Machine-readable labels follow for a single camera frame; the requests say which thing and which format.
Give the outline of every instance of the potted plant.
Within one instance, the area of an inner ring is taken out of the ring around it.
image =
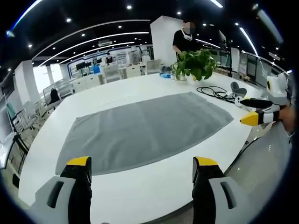
[[[183,52],[178,57],[178,62],[171,66],[171,71],[177,80],[181,80],[181,75],[188,77],[192,75],[194,81],[208,79],[217,68],[217,62],[211,57],[209,50]]]

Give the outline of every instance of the desk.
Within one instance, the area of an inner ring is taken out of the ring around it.
[[[199,85],[218,85],[230,90],[232,81],[245,87],[249,97],[261,97],[258,89],[217,73]],[[247,111],[200,94],[186,82],[164,79],[159,74],[123,79],[66,98],[50,115],[31,146],[21,173],[20,199],[31,205],[35,192],[55,175],[59,153],[76,117],[189,91],[227,110],[234,120],[200,144],[165,160],[119,173],[93,176],[90,218],[93,224],[140,224],[188,204],[193,189],[192,158],[212,158],[225,171],[240,152],[251,127],[240,123]]]

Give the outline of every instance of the window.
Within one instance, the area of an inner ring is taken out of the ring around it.
[[[36,86],[39,93],[43,92],[43,89],[50,86],[50,79],[46,66],[33,68],[34,79],[36,80]]]
[[[58,82],[59,80],[63,79],[60,65],[59,64],[51,64],[50,66],[51,66],[53,81]]]

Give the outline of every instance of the black ceiling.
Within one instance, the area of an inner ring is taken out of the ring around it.
[[[8,1],[6,8],[10,10],[0,14],[0,80],[7,75],[8,68],[13,70],[22,60],[32,59],[55,41],[73,32],[104,22],[150,20],[112,23],[76,33],[44,50],[34,59],[35,65],[43,62],[37,61],[39,57],[53,56],[73,45],[94,38],[127,32],[150,32],[151,22],[161,15],[195,18],[198,21],[196,33],[199,36],[197,38],[219,45],[218,30],[221,30],[228,40],[233,40],[233,46],[240,46],[241,49],[253,53],[239,28],[234,25],[238,22],[248,32],[259,55],[270,59],[268,52],[271,51],[284,57],[284,47],[276,51],[275,48],[278,46],[275,39],[252,11],[257,1],[218,1],[223,4],[224,8],[218,8],[210,0],[42,0],[12,30],[15,37],[6,38],[5,32],[11,30],[23,12],[35,2],[35,0],[23,0],[18,3]],[[279,17],[279,10],[273,8],[271,2],[261,2],[260,7],[266,9],[278,29],[285,29]],[[72,22],[67,23],[66,18],[71,18]],[[136,35],[126,35],[110,39],[115,40],[116,43],[131,41],[137,44],[151,43],[150,33],[138,35],[138,39],[134,40],[136,37]],[[74,56],[73,52],[78,54],[91,50],[93,45],[97,47],[97,43],[98,41],[93,41],[81,45],[59,56]],[[283,61],[280,63],[285,69],[289,69],[289,64]]]

